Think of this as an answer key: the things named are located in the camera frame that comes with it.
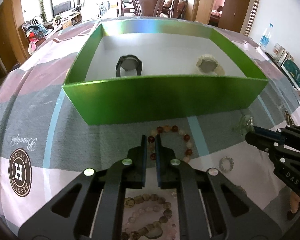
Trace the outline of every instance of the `television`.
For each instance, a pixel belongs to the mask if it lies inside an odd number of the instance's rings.
[[[71,0],[51,0],[53,16],[71,9]]]

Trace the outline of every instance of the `screw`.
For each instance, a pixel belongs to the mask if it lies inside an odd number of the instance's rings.
[[[172,159],[172,160],[170,161],[170,163],[171,163],[171,165],[173,165],[173,166],[178,166],[178,165],[180,165],[181,161],[178,160],[178,159]]]
[[[131,165],[132,164],[132,159],[123,159],[122,160],[122,164],[123,165]]]
[[[212,176],[216,176],[218,175],[219,171],[215,168],[212,168],[212,169],[209,169],[209,174],[212,175]]]
[[[91,169],[91,168],[85,169],[83,172],[83,174],[86,176],[91,176],[91,175],[93,175],[93,173],[94,173],[94,169]]]

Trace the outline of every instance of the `water bottle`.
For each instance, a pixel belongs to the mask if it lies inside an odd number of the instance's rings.
[[[266,46],[267,46],[268,43],[269,43],[269,40],[270,40],[271,34],[272,34],[272,28],[273,28],[273,25],[270,24],[269,27],[266,28],[265,32],[264,32],[263,35],[262,35],[262,38],[261,38],[261,40],[260,40],[260,42],[259,42],[259,45],[260,45],[263,49],[265,49]]]

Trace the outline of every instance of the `artificial ivy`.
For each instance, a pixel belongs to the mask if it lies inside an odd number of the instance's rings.
[[[46,13],[45,13],[45,11],[44,11],[43,0],[40,0],[40,6],[41,6],[42,20],[43,20],[43,22],[46,22],[46,21],[47,21],[47,16],[46,16]]]

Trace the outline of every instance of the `silver ring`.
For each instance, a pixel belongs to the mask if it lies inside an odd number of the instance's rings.
[[[225,160],[227,160],[229,163],[230,163],[230,169],[225,169],[224,167],[223,167],[223,163],[224,163],[224,161]],[[230,172],[230,171],[232,171],[233,170],[233,166],[234,166],[234,161],[233,161],[233,159],[232,158],[229,158],[229,157],[223,157],[221,160],[220,160],[220,162],[219,162],[219,168],[220,168],[220,170],[222,171],[222,172],[224,172],[224,173],[227,173],[227,172]]]

